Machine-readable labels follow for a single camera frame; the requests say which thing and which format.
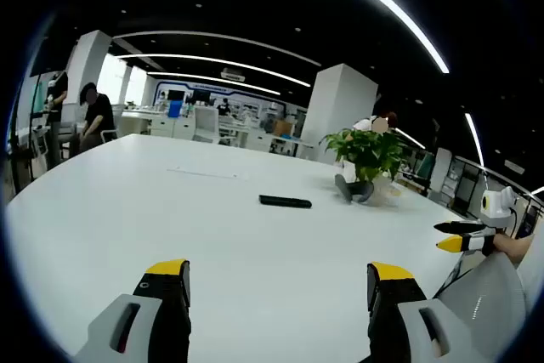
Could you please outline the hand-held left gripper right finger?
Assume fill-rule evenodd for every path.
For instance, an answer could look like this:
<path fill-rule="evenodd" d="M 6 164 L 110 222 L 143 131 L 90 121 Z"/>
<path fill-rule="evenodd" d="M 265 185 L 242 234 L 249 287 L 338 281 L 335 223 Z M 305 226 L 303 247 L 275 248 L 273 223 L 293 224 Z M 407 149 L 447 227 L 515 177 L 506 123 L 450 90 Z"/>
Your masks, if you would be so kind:
<path fill-rule="evenodd" d="M 367 362 L 486 362 L 471 332 L 399 266 L 367 265 Z"/>

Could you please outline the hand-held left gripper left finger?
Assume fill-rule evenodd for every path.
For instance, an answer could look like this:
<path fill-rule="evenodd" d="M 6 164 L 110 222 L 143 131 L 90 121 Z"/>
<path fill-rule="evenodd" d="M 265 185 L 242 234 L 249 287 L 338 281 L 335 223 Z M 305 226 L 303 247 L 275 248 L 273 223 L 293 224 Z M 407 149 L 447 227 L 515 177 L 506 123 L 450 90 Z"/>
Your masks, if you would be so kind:
<path fill-rule="evenodd" d="M 74 361 L 186 362 L 190 334 L 190 261 L 164 261 L 88 325 Z"/>

